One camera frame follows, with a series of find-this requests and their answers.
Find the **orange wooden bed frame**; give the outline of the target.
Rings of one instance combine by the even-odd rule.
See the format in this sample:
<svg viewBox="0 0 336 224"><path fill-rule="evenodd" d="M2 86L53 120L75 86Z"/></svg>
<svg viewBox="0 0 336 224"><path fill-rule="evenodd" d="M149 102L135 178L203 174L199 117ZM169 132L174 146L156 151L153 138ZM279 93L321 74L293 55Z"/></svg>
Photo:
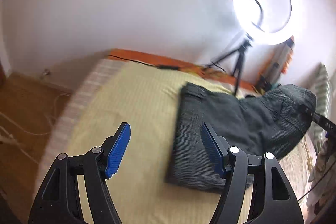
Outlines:
<svg viewBox="0 0 336 224"><path fill-rule="evenodd" d="M218 68L210 68L204 72L203 66L201 65L195 65L193 63L182 60L172 59L170 57L122 49L112 49L107 54L106 58L124 62L130 61L142 65L159 67L161 69L171 69L186 72L207 81L223 84L232 92L234 92L235 89L236 79Z"/></svg>

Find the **black phone holder clamp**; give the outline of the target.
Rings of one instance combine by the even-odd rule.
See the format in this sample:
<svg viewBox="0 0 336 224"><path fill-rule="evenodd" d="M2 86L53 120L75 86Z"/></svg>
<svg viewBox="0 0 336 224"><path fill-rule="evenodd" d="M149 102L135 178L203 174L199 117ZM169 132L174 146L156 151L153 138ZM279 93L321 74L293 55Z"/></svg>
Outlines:
<svg viewBox="0 0 336 224"><path fill-rule="evenodd" d="M264 32L262 28L264 22L264 10L259 0L247 1L247 18L252 26L261 32Z"/></svg>

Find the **grey houndstooth pants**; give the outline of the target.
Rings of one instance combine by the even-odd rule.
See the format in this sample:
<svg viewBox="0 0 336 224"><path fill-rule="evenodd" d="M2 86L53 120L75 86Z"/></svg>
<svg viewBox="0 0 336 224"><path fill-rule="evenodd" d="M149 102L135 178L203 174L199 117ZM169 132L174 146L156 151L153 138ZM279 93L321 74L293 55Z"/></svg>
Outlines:
<svg viewBox="0 0 336 224"><path fill-rule="evenodd" d="M187 83L181 88L173 151L166 182L220 193L225 181L215 173L201 140L201 126L209 123L230 145L261 156L271 152L277 159L301 141L311 118L300 112L305 105L315 110L313 92L292 84L260 97L236 97Z"/></svg>

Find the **yellow striped bed sheet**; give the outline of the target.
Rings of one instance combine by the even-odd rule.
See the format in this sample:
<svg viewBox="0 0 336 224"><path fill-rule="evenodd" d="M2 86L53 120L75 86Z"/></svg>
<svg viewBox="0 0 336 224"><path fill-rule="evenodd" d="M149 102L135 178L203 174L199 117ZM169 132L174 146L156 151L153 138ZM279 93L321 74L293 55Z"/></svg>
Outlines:
<svg viewBox="0 0 336 224"><path fill-rule="evenodd" d="M221 85L188 73L112 61L112 77L90 98L68 142L69 155L101 144L120 123L131 136L117 173L106 184L123 223L209 223L219 195L164 181L178 97L193 83L230 97Z"/></svg>

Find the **black mini tripod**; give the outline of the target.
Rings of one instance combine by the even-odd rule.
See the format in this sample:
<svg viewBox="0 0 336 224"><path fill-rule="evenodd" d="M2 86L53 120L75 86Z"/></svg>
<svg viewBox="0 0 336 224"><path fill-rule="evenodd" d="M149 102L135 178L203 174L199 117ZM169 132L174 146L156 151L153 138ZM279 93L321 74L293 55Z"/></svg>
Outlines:
<svg viewBox="0 0 336 224"><path fill-rule="evenodd" d="M234 67L234 69L231 73L231 76L236 79L233 96L236 96L237 93L238 93L238 88L239 88L239 85L240 85L241 74L242 74L243 65L244 65L244 61L245 61L246 51L248 51L249 47L252 47L252 44L251 44L252 42L253 42L252 37L249 36L248 34L246 34L245 38L244 38L243 42L240 44L240 46L238 46L237 48L229 51L228 53L226 53L224 55L220 55L218 58L211 61L209 64L205 65L204 68L203 68L204 72L206 70L212 68L212 67L217 67L218 68L219 67L218 64L220 62L222 62L225 59L228 59L229 57L231 57L235 53L238 53L238 57L237 57L237 60L236 60L235 67Z"/></svg>

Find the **green patterned white pillow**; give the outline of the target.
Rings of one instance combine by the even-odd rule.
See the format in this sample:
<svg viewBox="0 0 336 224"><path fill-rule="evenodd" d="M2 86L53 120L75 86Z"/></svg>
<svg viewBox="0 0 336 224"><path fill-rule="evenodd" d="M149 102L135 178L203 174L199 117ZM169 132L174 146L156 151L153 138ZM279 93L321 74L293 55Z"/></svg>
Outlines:
<svg viewBox="0 0 336 224"><path fill-rule="evenodd" d="M331 95L333 89L325 65L319 65L318 73L316 75L314 83L310 87L310 90L315 94L317 98L315 111L318 114L329 118L332 100ZM325 139L325 130L323 130L316 123L312 122L308 130L308 135L313 142L315 152L319 153L319 151L321 151L322 142Z"/></svg>

